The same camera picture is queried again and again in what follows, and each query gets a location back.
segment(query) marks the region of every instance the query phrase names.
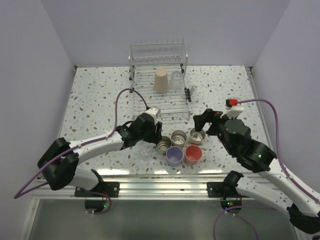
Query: clear plastic cup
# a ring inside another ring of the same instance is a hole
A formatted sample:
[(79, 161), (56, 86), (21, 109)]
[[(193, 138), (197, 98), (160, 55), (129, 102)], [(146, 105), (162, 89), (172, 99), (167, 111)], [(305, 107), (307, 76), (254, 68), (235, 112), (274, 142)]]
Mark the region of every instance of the clear plastic cup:
[(184, 76), (181, 71), (174, 71), (173, 73), (171, 73), (169, 88), (174, 91), (182, 91), (183, 79), (184, 79)]
[(139, 154), (140, 157), (142, 157), (143, 159), (149, 159), (151, 158), (153, 151), (154, 150), (151, 146), (142, 146), (139, 149)]

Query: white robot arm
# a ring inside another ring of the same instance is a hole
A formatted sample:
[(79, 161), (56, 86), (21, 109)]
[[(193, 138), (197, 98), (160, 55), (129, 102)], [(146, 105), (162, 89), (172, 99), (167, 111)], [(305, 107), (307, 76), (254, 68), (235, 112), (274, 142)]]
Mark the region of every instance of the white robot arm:
[(117, 126), (115, 130), (100, 136), (85, 140), (67, 142), (63, 137), (58, 138), (49, 147), (38, 162), (42, 168), (54, 157), (63, 157), (48, 165), (42, 174), (52, 190), (65, 186), (74, 186), (100, 193), (103, 189), (102, 178), (95, 170), (85, 170), (77, 167), (79, 164), (104, 153), (120, 151), (136, 145), (138, 141), (157, 144), (162, 136), (162, 123), (157, 122), (159, 108), (149, 108), (134, 121)]
[(201, 115), (193, 116), (196, 131), (211, 123), (206, 133), (217, 136), (226, 151), (244, 168), (269, 180), (281, 192), (252, 182), (241, 173), (231, 171), (225, 178), (224, 193), (237, 192), (261, 201), (289, 216), (290, 222), (308, 234), (320, 231), (320, 194), (307, 186), (277, 159), (277, 155), (265, 144), (251, 138), (251, 129), (237, 119), (243, 112), (241, 105), (226, 105), (229, 111), (206, 109)]

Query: white wall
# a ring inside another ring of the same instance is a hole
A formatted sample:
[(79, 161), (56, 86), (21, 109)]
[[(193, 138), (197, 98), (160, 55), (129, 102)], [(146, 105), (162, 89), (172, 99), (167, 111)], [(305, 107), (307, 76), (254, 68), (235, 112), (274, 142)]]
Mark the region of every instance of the white wall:
[(14, 194), (57, 137), (73, 66), (39, 0), (0, 2), (0, 239), (18, 239), (30, 194)]
[[(253, 68), (259, 97), (274, 103), (287, 166), (320, 192), (320, 2), (292, 0)], [(272, 111), (263, 108), (275, 146)]]
[(127, 66), (129, 40), (185, 37), (191, 65), (253, 66), (290, 0), (42, 0), (74, 65)]

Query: metal cup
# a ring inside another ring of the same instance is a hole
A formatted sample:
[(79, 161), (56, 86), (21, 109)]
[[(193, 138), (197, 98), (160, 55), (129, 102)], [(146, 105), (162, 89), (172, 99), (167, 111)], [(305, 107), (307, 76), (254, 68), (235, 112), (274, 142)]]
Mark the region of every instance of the metal cup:
[(171, 135), (171, 141), (173, 146), (182, 148), (187, 140), (187, 135), (184, 131), (176, 130)]
[(167, 150), (172, 146), (172, 142), (169, 137), (163, 136), (159, 143), (156, 145), (156, 149), (162, 155), (166, 155)]
[(190, 142), (195, 145), (201, 145), (203, 139), (205, 139), (206, 133), (204, 130), (196, 131), (194, 128), (190, 131)]

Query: red cup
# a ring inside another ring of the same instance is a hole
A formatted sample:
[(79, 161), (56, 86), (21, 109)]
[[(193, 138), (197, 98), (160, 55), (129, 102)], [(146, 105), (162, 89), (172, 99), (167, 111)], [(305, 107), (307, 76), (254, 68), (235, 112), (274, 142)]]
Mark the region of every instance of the red cup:
[(185, 163), (195, 165), (202, 158), (202, 150), (197, 145), (190, 145), (185, 149)]

